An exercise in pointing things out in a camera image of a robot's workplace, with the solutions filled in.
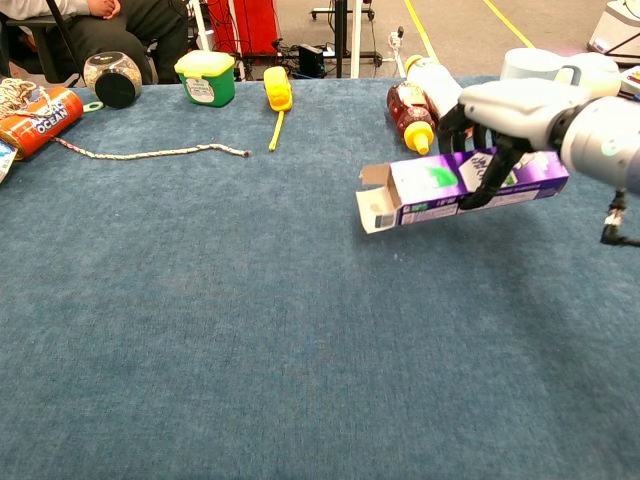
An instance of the black device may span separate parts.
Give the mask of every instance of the black device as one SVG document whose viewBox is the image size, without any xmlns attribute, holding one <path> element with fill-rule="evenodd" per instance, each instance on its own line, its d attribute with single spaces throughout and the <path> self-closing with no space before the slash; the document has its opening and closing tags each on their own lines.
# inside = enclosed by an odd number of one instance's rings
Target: black device
<svg viewBox="0 0 640 480">
<path fill-rule="evenodd" d="M 321 48 L 302 44 L 298 46 L 298 62 L 300 75 L 309 78 L 324 78 L 324 52 Z"/>
</svg>

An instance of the person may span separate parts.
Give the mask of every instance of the person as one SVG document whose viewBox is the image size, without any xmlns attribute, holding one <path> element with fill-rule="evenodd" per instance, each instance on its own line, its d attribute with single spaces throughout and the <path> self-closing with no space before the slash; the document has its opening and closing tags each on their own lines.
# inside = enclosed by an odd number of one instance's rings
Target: person
<svg viewBox="0 0 640 480">
<path fill-rule="evenodd" d="M 122 52 L 136 63 L 145 85 L 153 83 L 148 46 L 157 42 L 154 60 L 158 83 L 178 83 L 174 65 L 187 53 L 188 16 L 184 0 L 55 0 L 68 23 L 83 63 L 107 51 Z M 46 0 L 0 0 L 0 13 L 15 20 L 51 15 Z M 49 33 L 52 55 L 73 70 L 71 55 L 58 29 Z"/>
</svg>

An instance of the yellow line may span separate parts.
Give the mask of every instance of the yellow line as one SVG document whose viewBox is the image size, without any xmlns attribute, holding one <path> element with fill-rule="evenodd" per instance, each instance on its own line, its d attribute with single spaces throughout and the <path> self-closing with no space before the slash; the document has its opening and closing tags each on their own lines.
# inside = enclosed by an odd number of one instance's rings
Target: yellow line
<svg viewBox="0 0 640 480">
<path fill-rule="evenodd" d="M 436 52 L 433 49 L 433 46 L 431 45 L 431 41 L 429 40 L 429 35 L 427 35 L 427 32 L 424 30 L 424 27 L 422 26 L 422 23 L 420 22 L 420 19 L 416 14 L 416 10 L 413 8 L 413 4 L 411 3 L 411 0 L 404 0 L 404 3 L 407 5 L 407 10 L 409 10 L 409 15 L 411 15 L 413 23 L 415 23 L 416 28 L 418 29 L 418 33 L 420 33 L 420 37 L 422 38 L 422 43 L 424 43 L 424 48 L 427 49 L 427 54 L 436 63 L 440 63 L 440 60 L 438 60 L 438 56 L 436 55 Z"/>
<path fill-rule="evenodd" d="M 498 17 L 498 18 L 500 19 L 500 21 L 501 21 L 502 23 L 504 23 L 504 25 L 505 25 L 509 30 L 511 30 L 511 32 L 512 32 L 516 37 L 518 37 L 522 43 L 524 43 L 524 44 L 525 44 L 525 46 L 527 46 L 527 47 L 529 47 L 529 48 L 535 48 L 535 47 L 533 46 L 533 43 L 531 43 L 531 42 L 529 41 L 529 39 L 528 39 L 527 37 L 525 37 L 525 36 L 524 36 L 524 34 L 523 34 L 520 30 L 518 30 L 518 29 L 516 28 L 516 26 L 515 26 L 513 23 L 511 23 L 511 22 L 509 21 L 509 19 L 508 19 L 507 17 L 505 17 L 505 16 L 502 14 L 502 12 L 501 12 L 500 10 L 498 10 L 498 7 L 496 7 L 496 6 L 491 2 L 491 0 L 482 0 L 482 1 L 487 5 L 487 7 L 489 7 L 489 8 L 491 9 L 491 11 L 496 15 L 496 17 Z"/>
</svg>

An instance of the yellow cap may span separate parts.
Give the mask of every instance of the yellow cap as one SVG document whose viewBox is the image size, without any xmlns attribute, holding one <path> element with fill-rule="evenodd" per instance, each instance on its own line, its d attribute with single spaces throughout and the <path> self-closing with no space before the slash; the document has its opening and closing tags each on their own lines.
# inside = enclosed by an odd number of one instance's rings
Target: yellow cap
<svg viewBox="0 0 640 480">
<path fill-rule="evenodd" d="M 404 143 L 420 155 L 426 155 L 429 152 L 433 138 L 433 129 L 427 122 L 413 122 L 404 131 Z"/>
<path fill-rule="evenodd" d="M 418 60 L 422 60 L 423 58 L 424 57 L 422 55 L 411 55 L 409 58 L 407 58 L 407 61 L 404 62 L 404 71 L 408 73 L 411 66 Z"/>
</svg>

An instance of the yellow lid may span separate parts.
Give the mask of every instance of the yellow lid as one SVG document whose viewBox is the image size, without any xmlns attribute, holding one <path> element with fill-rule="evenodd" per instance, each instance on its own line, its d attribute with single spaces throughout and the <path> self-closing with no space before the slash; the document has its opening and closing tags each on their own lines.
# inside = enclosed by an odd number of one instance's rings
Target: yellow lid
<svg viewBox="0 0 640 480">
<path fill-rule="evenodd" d="M 429 153 L 433 138 L 433 129 L 427 122 L 413 122 L 404 131 L 404 143 L 420 155 Z"/>
<path fill-rule="evenodd" d="M 270 67 L 264 71 L 262 76 L 271 108 L 276 112 L 291 110 L 293 91 L 287 77 L 287 71 L 281 66 Z"/>
<path fill-rule="evenodd" d="M 192 50 L 175 65 L 176 73 L 188 78 L 218 77 L 235 64 L 228 53 Z"/>
<path fill-rule="evenodd" d="M 404 62 L 404 71 L 409 73 L 409 69 L 411 66 L 416 63 L 418 60 L 422 60 L 424 57 L 422 55 L 411 55 L 407 58 L 407 61 Z"/>
</svg>

